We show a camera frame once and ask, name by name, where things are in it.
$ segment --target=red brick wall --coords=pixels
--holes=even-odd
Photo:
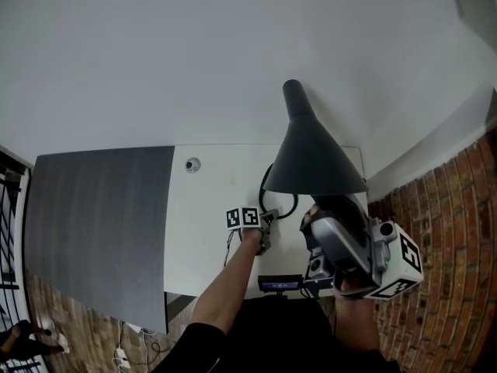
[[[488,133],[369,206],[372,217],[396,221],[422,253],[421,285],[377,305],[381,349],[403,371],[470,371],[490,363],[478,357],[497,302],[496,138]]]

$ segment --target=wooden floor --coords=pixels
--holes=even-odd
[[[68,338],[71,347],[70,354],[57,354],[46,358],[48,368],[53,373],[118,371],[112,365],[113,353],[118,341],[118,322],[115,319],[63,296],[30,272],[26,272],[26,284],[33,319],[39,326],[43,325],[45,319],[52,319],[57,331]],[[148,371],[152,371],[157,366],[179,339],[191,320],[195,304],[196,300],[169,323],[167,336],[160,333],[154,336],[144,336],[150,363]],[[330,322],[333,322],[331,298],[322,298],[320,304]],[[126,351],[127,358],[135,363],[144,363],[145,348],[142,335],[137,334],[127,325],[123,327],[121,347]],[[49,345],[56,345],[54,340],[47,340],[46,337],[39,337],[39,340]],[[151,349],[153,342],[157,342],[164,352],[157,355]],[[134,365],[130,370],[123,369],[122,371],[144,373],[147,368],[145,365]]]

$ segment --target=lamp shade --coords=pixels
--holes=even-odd
[[[290,125],[265,190],[307,195],[343,195],[367,190],[366,183],[315,116],[297,80],[283,85]]]

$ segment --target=small screen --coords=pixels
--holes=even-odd
[[[290,283],[263,283],[264,290],[298,290],[298,282]]]

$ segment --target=electrical outlet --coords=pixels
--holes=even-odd
[[[117,357],[120,359],[119,364],[122,368],[131,369],[130,362],[126,359],[126,353],[122,348],[116,349]]]

